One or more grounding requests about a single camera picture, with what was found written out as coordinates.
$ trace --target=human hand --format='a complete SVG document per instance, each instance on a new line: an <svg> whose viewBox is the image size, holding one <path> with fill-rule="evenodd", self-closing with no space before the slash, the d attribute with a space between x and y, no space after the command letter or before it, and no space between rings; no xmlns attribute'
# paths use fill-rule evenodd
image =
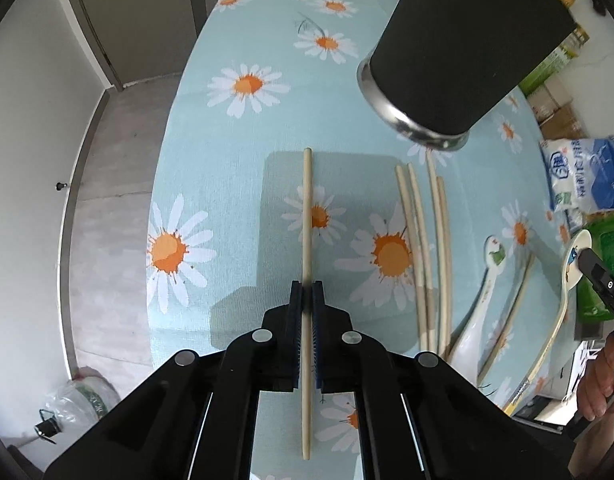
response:
<svg viewBox="0 0 614 480"><path fill-rule="evenodd" d="M603 416L606 412L614 413L614 403L607 409L606 398L614 393L614 334L610 334L607 343L594 361L587 362L584 377L578 384L576 392L578 410L587 420Z"/></svg>

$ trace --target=white wall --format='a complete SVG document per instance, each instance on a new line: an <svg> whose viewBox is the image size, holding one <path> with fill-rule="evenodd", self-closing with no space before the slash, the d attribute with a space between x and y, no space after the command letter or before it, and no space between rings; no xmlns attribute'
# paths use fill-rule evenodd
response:
<svg viewBox="0 0 614 480"><path fill-rule="evenodd" d="M33 434L68 380L56 267L65 191L104 87L59 0L16 0L0 25L0 436Z"/></svg>

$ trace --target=door frame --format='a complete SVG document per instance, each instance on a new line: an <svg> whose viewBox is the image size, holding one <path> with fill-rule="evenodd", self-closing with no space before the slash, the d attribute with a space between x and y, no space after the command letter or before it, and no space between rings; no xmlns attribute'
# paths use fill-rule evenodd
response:
<svg viewBox="0 0 614 480"><path fill-rule="evenodd" d="M92 53L94 54L94 57L96 58L96 61L98 61L98 64L100 65L100 68L102 69L105 76L107 76L110 83L114 85L116 90L118 90L119 92L122 92L124 86L120 82L120 79L118 78L118 74L114 70L114 67L112 66L110 62L110 59L108 58L107 54L105 54L105 50L103 49L103 46L100 43L100 40L98 39L98 36L96 35L96 32L94 31L94 27L92 26L92 22L90 21L90 17L88 16L87 11L85 10L82 0L69 0L69 3L72 6L72 9L74 10L76 21L81 27L83 36L85 36L85 40L89 44L92 50Z"/></svg>

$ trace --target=cardboard box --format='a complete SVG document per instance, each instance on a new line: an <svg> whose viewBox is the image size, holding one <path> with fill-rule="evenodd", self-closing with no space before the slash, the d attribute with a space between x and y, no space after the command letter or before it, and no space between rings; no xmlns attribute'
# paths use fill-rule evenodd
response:
<svg viewBox="0 0 614 480"><path fill-rule="evenodd" d="M569 104L572 97L558 76L551 76L527 97L538 124L551 117L559 108Z"/></svg>
<svg viewBox="0 0 614 480"><path fill-rule="evenodd" d="M571 104L564 105L540 125L542 137L546 140L584 139L587 137L583 125L576 117Z"/></svg>

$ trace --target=metal screw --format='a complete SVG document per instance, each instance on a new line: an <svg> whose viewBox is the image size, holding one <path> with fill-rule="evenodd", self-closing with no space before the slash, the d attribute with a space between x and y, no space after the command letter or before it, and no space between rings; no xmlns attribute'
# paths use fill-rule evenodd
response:
<svg viewBox="0 0 614 480"><path fill-rule="evenodd" d="M359 333L350 330L349 332L345 332L342 336L343 343L347 343L348 345L357 345L360 341L363 340L363 336Z"/></svg>
<svg viewBox="0 0 614 480"><path fill-rule="evenodd" d="M425 368L433 368L438 364L438 356L431 352L424 352L418 356L418 362Z"/></svg>
<svg viewBox="0 0 614 480"><path fill-rule="evenodd" d="M273 334L266 328L259 328L251 335L251 338L254 339L256 343L266 343L272 336Z"/></svg>
<svg viewBox="0 0 614 480"><path fill-rule="evenodd" d="M191 365L194 362L194 359L196 359L196 356L194 355L193 351L182 350L176 354L176 357L174 357L174 362L178 366L187 366Z"/></svg>

